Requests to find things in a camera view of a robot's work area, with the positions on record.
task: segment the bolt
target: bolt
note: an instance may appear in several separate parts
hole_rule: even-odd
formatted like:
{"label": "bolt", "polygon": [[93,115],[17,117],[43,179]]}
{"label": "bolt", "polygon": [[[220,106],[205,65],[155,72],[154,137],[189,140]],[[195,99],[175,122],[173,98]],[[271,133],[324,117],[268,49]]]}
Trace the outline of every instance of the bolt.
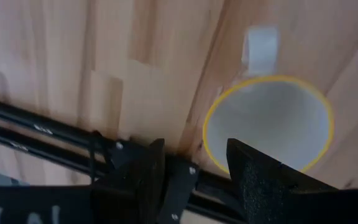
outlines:
{"label": "bolt", "polygon": [[178,215],[177,214],[172,214],[171,215],[172,219],[177,221],[179,219]]}
{"label": "bolt", "polygon": [[189,172],[191,175],[196,173],[196,169],[194,167],[189,167]]}
{"label": "bolt", "polygon": [[119,150],[121,150],[121,149],[124,148],[124,146],[121,144],[121,142],[117,142],[117,143],[116,143],[116,148],[119,149]]}

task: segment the yellow ring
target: yellow ring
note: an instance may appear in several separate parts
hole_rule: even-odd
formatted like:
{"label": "yellow ring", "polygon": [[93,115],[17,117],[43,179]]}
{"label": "yellow ring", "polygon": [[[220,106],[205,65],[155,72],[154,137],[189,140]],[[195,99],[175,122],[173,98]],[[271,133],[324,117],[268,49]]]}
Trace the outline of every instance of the yellow ring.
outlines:
{"label": "yellow ring", "polygon": [[273,75],[273,76],[266,76],[266,77],[259,77],[259,78],[252,78],[250,80],[246,80],[240,84],[237,84],[235,86],[233,86],[232,88],[228,89],[227,91],[225,91],[217,100],[215,100],[215,102],[212,104],[212,107],[210,107],[206,117],[205,117],[205,121],[204,121],[204,125],[203,125],[203,142],[204,142],[204,146],[206,149],[206,152],[208,153],[208,156],[212,159],[212,161],[214,161],[214,163],[224,172],[229,173],[229,170],[226,169],[222,164],[220,164],[218,162],[218,160],[216,160],[216,158],[212,155],[211,150],[209,149],[208,146],[208,141],[206,138],[206,132],[207,132],[207,128],[208,128],[208,122],[210,120],[210,118],[212,117],[212,114],[215,112],[215,109],[218,107],[218,105],[222,102],[222,100],[224,100],[226,97],[228,97],[231,93],[234,93],[235,91],[237,91],[240,88],[243,88],[245,86],[249,86],[249,85],[253,85],[256,83],[263,83],[263,82],[290,82],[290,83],[295,83],[296,85],[302,87],[303,89],[306,89],[310,92],[312,92],[312,94],[317,97],[317,99],[319,99],[325,109],[326,112],[328,114],[328,120],[329,120],[329,135],[328,135],[328,139],[326,141],[326,144],[324,145],[323,150],[321,150],[319,152],[319,154],[317,155],[316,158],[314,158],[309,164],[307,164],[302,170],[301,172],[306,172],[310,167],[312,167],[313,165],[315,165],[317,163],[317,161],[319,161],[322,156],[326,153],[326,151],[329,148],[329,145],[331,144],[332,140],[333,140],[333,136],[334,136],[334,116],[333,116],[333,111],[331,109],[331,105],[329,104],[328,100],[325,98],[325,96],[319,91],[317,90],[313,85],[304,82],[302,80],[299,80],[297,78],[293,78],[293,77],[288,77],[285,75]]}

